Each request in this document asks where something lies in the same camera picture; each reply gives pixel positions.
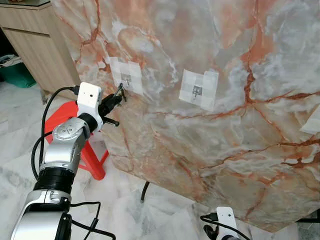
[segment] tape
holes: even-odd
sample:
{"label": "tape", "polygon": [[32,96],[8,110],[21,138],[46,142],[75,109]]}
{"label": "tape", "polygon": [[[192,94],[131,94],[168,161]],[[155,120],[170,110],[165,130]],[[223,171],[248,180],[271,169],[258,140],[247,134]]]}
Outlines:
{"label": "tape", "polygon": [[126,90],[143,95],[144,89],[141,82],[140,65],[133,61],[120,62],[117,57],[109,57],[113,81],[116,86],[120,83]]}
{"label": "tape", "polygon": [[300,128],[300,131],[313,135],[320,132],[320,105],[314,110],[306,123]]}
{"label": "tape", "polygon": [[212,112],[215,105],[218,79],[218,72],[206,71],[202,75],[184,69],[179,99]]}

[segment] marble slab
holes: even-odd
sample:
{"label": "marble slab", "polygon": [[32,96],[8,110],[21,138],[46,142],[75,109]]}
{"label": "marble slab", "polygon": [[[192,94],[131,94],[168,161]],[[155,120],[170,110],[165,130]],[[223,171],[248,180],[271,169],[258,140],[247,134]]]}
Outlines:
{"label": "marble slab", "polygon": [[[9,101],[6,101],[8,98],[6,93],[14,93],[12,97],[16,107],[29,109],[39,117],[39,119],[31,117],[23,124],[18,121],[11,122],[10,129],[7,129],[5,133],[0,132],[0,139],[19,143],[24,135],[17,132],[18,130],[27,128],[31,131],[32,128],[33,131],[34,126],[39,130],[39,120],[42,115],[39,112],[43,106],[38,105],[41,102],[41,95],[39,89],[37,90],[17,88],[14,85],[0,82],[0,107],[5,111],[5,114],[0,116],[1,120],[22,118],[23,113],[23,111],[17,111],[9,104]],[[30,99],[30,101],[25,103],[24,98]],[[65,99],[58,97],[52,103],[52,110],[64,101]],[[16,132],[14,136],[8,135],[12,132]],[[97,147],[96,141],[99,140],[97,134],[90,138],[89,141],[94,149]],[[15,148],[15,144],[6,148],[10,154],[2,159],[4,161],[0,166],[0,213],[3,216],[11,216],[0,219],[3,226],[1,229],[3,239],[10,238],[16,223],[16,216],[20,213],[27,193],[32,190],[35,184],[30,167],[31,153],[28,144],[22,146],[18,153],[10,150]],[[104,168],[106,177],[102,181],[92,179],[89,172],[79,169],[71,193],[72,203],[102,202],[97,225],[99,229],[115,233],[118,240],[208,239],[203,231],[205,223],[200,220],[200,216],[214,211],[214,207],[204,206],[154,184],[150,184],[145,202],[141,203],[140,193],[144,185],[142,179],[119,171],[109,159],[104,164]],[[96,214],[96,206],[73,207],[69,213],[73,219],[89,225]],[[315,214],[314,212],[307,217],[314,218]],[[237,228],[252,240],[318,240],[320,236],[320,225],[317,223],[294,223],[276,233],[266,232],[239,219],[236,220],[236,224]],[[72,226],[72,240],[83,239],[86,234],[85,230]],[[104,240],[105,237],[92,233],[88,239]]]}
{"label": "marble slab", "polygon": [[[320,208],[320,134],[300,131],[320,104],[318,0],[51,2],[82,81],[107,95],[111,57],[140,66],[143,94],[103,129],[118,169],[269,232]],[[179,99],[185,70],[218,73],[213,111]]]}

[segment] black stand leg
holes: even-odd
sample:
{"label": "black stand leg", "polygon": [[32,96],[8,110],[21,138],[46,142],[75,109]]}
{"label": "black stand leg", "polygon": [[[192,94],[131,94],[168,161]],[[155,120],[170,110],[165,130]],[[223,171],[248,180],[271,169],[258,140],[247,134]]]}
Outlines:
{"label": "black stand leg", "polygon": [[149,181],[146,181],[145,184],[144,184],[144,187],[143,187],[143,190],[142,190],[142,194],[141,194],[141,203],[143,203],[145,201],[145,195],[146,195],[146,191],[147,191],[147,188],[149,186],[150,182]]}
{"label": "black stand leg", "polygon": [[318,223],[320,224],[320,209],[316,211],[316,218],[301,218],[296,223]]}

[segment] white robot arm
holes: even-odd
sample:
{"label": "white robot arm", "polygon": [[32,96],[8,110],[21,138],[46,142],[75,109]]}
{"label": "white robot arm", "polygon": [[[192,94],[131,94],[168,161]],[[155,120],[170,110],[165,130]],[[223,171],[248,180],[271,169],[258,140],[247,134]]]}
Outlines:
{"label": "white robot arm", "polygon": [[203,230],[211,240],[240,240],[238,234],[246,240],[250,240],[246,235],[237,229],[234,212],[231,207],[218,206],[216,212],[209,215],[200,216],[206,223],[215,224],[215,230],[210,225],[204,225]]}
{"label": "white robot arm", "polygon": [[122,84],[115,94],[102,100],[100,87],[82,82],[78,91],[78,113],[52,132],[37,182],[25,201],[11,240],[69,240],[72,217],[68,214],[71,189],[81,150],[93,131],[104,123],[119,125],[105,117],[124,97]]}

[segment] red plastic stool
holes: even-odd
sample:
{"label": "red plastic stool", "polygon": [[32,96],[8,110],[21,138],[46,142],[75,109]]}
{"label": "red plastic stool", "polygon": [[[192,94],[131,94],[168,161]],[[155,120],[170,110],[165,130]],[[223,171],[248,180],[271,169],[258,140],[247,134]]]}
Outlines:
{"label": "red plastic stool", "polygon": [[[66,102],[51,117],[49,117],[47,121],[45,121],[44,132],[47,133],[53,131],[59,124],[66,122],[72,117],[76,117],[77,112],[78,106],[75,101]],[[48,143],[51,143],[53,140],[52,135],[47,136],[46,140]],[[103,164],[108,155],[109,152],[106,150],[99,161],[89,141],[86,141],[84,148],[81,151],[81,159],[85,162],[85,165],[79,164],[79,167],[89,171],[94,179],[101,180],[106,175]]]}

